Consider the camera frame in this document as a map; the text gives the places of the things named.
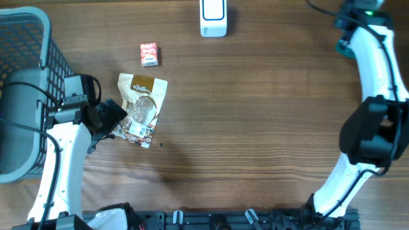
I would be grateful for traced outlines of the small red white carton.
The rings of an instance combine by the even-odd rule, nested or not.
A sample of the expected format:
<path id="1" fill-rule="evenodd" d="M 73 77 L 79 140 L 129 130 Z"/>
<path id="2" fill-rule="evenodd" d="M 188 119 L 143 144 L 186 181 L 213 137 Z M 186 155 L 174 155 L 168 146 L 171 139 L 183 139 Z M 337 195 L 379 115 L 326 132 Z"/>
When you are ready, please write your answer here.
<path id="1" fill-rule="evenodd" d="M 158 47 L 156 43 L 142 43 L 141 49 L 141 65 L 157 66 L 158 65 Z"/>

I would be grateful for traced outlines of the blue mouthwash bottle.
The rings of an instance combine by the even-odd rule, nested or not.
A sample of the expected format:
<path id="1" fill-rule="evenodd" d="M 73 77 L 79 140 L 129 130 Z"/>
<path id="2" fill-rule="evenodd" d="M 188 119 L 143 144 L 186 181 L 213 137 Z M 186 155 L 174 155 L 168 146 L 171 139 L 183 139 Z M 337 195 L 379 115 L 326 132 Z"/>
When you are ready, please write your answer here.
<path id="1" fill-rule="evenodd" d="M 348 40 L 339 39 L 336 44 L 336 51 L 347 58 L 355 59 L 355 54 Z"/>

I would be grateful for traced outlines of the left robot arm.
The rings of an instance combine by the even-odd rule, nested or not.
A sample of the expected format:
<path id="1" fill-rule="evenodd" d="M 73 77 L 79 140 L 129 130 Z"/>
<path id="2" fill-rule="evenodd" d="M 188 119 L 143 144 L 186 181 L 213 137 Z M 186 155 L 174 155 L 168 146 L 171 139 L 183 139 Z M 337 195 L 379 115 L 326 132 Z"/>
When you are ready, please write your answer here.
<path id="1" fill-rule="evenodd" d="M 99 81 L 90 75 L 64 79 L 65 96 L 56 102 L 45 130 L 33 131 L 47 140 L 46 159 L 35 203 L 19 229 L 87 229 L 82 219 L 81 183 L 86 155 L 95 151 L 127 112 L 115 101 L 101 101 Z"/>

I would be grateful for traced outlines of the brown white snack pouch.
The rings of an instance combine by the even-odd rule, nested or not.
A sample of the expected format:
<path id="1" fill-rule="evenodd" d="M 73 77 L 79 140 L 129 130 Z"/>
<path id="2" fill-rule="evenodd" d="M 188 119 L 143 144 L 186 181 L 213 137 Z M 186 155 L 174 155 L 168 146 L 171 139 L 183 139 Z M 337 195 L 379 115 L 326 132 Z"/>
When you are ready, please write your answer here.
<path id="1" fill-rule="evenodd" d="M 127 116 L 112 131 L 114 135 L 143 148 L 152 142 L 160 110 L 167 92 L 167 81 L 121 73 L 118 88 Z"/>

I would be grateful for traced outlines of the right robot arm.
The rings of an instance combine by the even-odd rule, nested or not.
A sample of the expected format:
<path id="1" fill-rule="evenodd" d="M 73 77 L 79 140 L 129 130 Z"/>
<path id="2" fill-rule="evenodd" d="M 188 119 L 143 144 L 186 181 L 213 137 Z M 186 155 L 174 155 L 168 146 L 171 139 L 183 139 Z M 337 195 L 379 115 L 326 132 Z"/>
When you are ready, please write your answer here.
<path id="1" fill-rule="evenodd" d="M 335 18 L 335 27 L 343 32 L 336 50 L 357 62 L 362 92 L 362 103 L 342 126 L 336 166 L 304 206 L 301 220 L 319 225 L 344 217 L 363 184 L 387 174 L 405 152 L 408 90 L 394 52 L 392 19 L 380 11 L 382 1 L 347 0 L 337 12 L 307 4 Z"/>

